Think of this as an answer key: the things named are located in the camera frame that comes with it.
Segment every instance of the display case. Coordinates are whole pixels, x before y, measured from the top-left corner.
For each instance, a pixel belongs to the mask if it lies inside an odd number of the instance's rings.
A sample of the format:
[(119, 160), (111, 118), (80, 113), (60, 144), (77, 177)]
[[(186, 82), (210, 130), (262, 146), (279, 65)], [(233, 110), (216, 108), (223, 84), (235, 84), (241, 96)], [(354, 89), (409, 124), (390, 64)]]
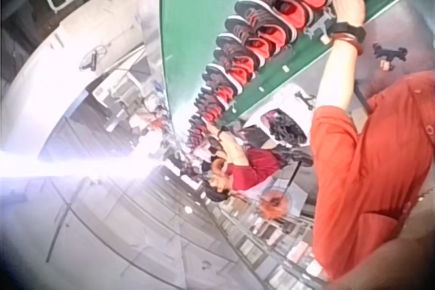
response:
[[(204, 81), (205, 66), (213, 61), (215, 38), (225, 31), (225, 19), (234, 14), (238, 0), (161, 0), (161, 35), (164, 76), (169, 106), (176, 132), (188, 128), (188, 118), (196, 111), (193, 102)], [(376, 18), (399, 0), (366, 0), (367, 21)], [(249, 109), (261, 104), (286, 81), (304, 75), (328, 51), (319, 38), (299, 33), (292, 49), (282, 50), (258, 71), (230, 104), (222, 121), (234, 121)]]
[(236, 209), (235, 201), (210, 202), (206, 207), (265, 289), (321, 289), (324, 281), (307, 269), (313, 261), (307, 240), (312, 225), (291, 219), (289, 229), (288, 224), (261, 218), (253, 203)]

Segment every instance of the red shirt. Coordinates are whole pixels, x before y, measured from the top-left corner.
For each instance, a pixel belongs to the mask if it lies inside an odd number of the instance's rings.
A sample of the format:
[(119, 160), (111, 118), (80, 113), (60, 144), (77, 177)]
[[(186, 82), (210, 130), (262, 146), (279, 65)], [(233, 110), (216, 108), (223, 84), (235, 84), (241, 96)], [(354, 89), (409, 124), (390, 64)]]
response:
[(332, 279), (398, 235), (433, 160), (433, 72), (408, 75), (368, 104), (373, 113), (361, 134), (337, 107), (313, 116), (313, 252)]
[(249, 166), (228, 165), (227, 172), (232, 173), (233, 190), (248, 190), (279, 170), (278, 159), (268, 150), (249, 148), (246, 157)]
[(162, 122), (161, 118), (156, 118), (152, 122), (150, 122), (150, 128), (153, 130), (162, 130), (164, 127), (164, 124)]

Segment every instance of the hand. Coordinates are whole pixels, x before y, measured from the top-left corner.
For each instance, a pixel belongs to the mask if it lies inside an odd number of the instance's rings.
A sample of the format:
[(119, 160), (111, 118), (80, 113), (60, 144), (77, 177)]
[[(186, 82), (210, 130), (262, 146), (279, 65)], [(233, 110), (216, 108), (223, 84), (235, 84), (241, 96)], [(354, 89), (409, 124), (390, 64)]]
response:
[(364, 0), (334, 0), (337, 22), (347, 22), (352, 26), (362, 26), (366, 19)]
[(209, 122), (205, 121), (205, 126), (207, 127), (207, 130), (211, 134), (211, 136), (218, 137), (219, 128), (210, 124)]

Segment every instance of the white wall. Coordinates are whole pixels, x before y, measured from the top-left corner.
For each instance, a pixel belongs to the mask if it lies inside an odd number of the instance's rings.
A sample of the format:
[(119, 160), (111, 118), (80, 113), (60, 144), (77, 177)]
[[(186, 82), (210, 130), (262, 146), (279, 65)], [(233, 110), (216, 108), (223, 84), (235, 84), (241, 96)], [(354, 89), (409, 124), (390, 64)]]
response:
[[(82, 90), (141, 42), (139, 0), (91, 0), (64, 19), (33, 53), (1, 106), (1, 147), (37, 156)], [(105, 45), (97, 71), (80, 71), (83, 57)]]

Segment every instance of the green display panel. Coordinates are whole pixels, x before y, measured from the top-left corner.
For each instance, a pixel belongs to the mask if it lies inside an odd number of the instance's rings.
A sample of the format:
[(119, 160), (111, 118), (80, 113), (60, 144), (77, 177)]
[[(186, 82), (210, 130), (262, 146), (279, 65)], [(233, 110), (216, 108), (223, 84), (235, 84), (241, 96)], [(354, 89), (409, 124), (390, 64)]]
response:
[[(224, 21), (234, 14), (238, 0), (161, 0), (162, 53), (169, 107), (175, 131), (185, 128), (192, 104), (204, 81), (205, 66), (213, 61), (216, 36)], [(370, 20), (395, 0), (366, 0)], [(267, 94), (319, 58), (328, 46), (300, 34), (292, 51), (283, 51), (262, 67), (222, 120), (231, 122)]]

